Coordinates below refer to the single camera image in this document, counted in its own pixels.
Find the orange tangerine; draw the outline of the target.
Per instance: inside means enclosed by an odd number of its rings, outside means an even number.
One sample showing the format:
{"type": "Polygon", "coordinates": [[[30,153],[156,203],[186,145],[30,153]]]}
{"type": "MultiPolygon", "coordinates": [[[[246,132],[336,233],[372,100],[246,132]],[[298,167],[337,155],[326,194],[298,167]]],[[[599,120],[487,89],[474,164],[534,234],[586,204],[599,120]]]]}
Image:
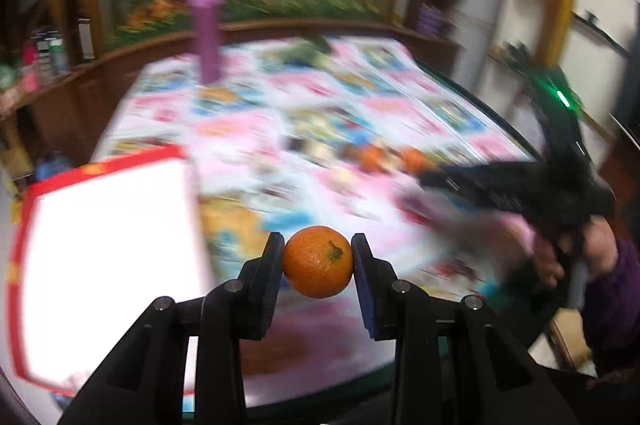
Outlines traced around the orange tangerine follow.
{"type": "Polygon", "coordinates": [[[425,153],[416,148],[403,148],[399,156],[401,169],[411,176],[420,176],[422,173],[436,168],[434,162],[425,153]]]}
{"type": "Polygon", "coordinates": [[[281,257],[282,272],[299,294],[329,298],[352,280],[354,255],[349,242],[326,226],[311,226],[288,239],[281,257]]]}
{"type": "Polygon", "coordinates": [[[358,150],[358,166],[361,171],[368,174],[380,174],[386,172],[385,151],[375,145],[366,145],[358,150]]]}

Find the orange tangerine on table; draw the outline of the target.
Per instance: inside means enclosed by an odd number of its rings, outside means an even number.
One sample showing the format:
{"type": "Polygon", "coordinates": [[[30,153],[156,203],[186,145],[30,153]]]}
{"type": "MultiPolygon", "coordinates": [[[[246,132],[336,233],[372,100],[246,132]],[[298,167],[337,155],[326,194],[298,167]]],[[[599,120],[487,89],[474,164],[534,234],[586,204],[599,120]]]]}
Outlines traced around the orange tangerine on table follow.
{"type": "Polygon", "coordinates": [[[358,166],[361,171],[368,174],[380,174],[386,172],[385,151],[375,145],[366,145],[358,150],[358,166]]]}
{"type": "Polygon", "coordinates": [[[416,148],[403,148],[399,156],[401,169],[411,176],[420,176],[422,173],[436,168],[434,162],[425,153],[416,148]]]}

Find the red box with white inside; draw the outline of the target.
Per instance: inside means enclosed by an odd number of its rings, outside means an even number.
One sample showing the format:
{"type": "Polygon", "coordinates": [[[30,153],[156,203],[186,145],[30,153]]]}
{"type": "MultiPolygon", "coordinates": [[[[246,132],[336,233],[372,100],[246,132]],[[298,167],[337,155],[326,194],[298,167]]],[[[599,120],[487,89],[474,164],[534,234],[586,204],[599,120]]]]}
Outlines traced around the red box with white inside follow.
{"type": "Polygon", "coordinates": [[[73,396],[155,298],[187,301],[214,284],[183,148],[37,182],[26,192],[6,281],[13,371],[73,396]]]}

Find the purple bottles on shelf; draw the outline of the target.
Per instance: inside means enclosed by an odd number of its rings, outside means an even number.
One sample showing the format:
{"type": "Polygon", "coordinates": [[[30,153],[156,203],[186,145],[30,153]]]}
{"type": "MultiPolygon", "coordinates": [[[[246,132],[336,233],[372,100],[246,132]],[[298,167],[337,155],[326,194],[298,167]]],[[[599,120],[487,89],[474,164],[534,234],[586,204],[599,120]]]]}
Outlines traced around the purple bottles on shelf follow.
{"type": "Polygon", "coordinates": [[[416,30],[426,36],[439,37],[442,30],[442,12],[436,7],[422,4],[416,18],[416,30]]]}

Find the colourful printed tablecloth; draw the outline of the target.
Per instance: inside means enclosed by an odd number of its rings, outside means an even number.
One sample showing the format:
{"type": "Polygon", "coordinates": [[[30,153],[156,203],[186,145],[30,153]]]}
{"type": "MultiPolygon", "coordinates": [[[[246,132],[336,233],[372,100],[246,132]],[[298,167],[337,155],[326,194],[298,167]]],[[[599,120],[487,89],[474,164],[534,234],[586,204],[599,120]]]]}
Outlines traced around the colourful printed tablecloth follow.
{"type": "Polygon", "coordinates": [[[423,193],[400,165],[412,147],[435,165],[526,161],[489,115],[419,67],[391,38],[325,37],[320,68],[277,62],[296,38],[221,48],[221,79],[204,86],[198,60],[153,61],[119,101],[93,152],[103,161],[167,144],[198,172],[210,268],[239,275],[270,233],[326,226],[364,233],[374,255],[438,298],[497,291],[527,252],[516,216],[480,217],[439,192],[423,193]],[[382,148],[386,172],[368,174],[358,150],[382,148]]]}

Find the green leafy vegetable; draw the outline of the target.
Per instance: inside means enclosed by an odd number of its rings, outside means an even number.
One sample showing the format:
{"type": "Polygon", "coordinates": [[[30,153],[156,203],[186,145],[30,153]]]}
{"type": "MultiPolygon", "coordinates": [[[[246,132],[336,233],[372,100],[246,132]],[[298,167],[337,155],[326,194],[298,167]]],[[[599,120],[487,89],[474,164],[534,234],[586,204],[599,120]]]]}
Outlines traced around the green leafy vegetable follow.
{"type": "Polygon", "coordinates": [[[284,66],[320,68],[332,55],[333,49],[323,37],[296,38],[276,52],[276,59],[284,66]]]}

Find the purple thermos bottle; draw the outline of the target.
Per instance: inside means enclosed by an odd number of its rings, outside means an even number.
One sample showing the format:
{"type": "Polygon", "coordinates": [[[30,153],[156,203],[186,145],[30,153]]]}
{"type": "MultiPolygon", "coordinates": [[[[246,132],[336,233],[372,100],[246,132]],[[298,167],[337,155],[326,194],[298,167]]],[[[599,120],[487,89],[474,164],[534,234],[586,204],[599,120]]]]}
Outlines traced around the purple thermos bottle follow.
{"type": "Polygon", "coordinates": [[[212,85],[221,79],[220,13],[226,0],[186,0],[190,7],[194,45],[200,60],[200,83],[212,85]]]}

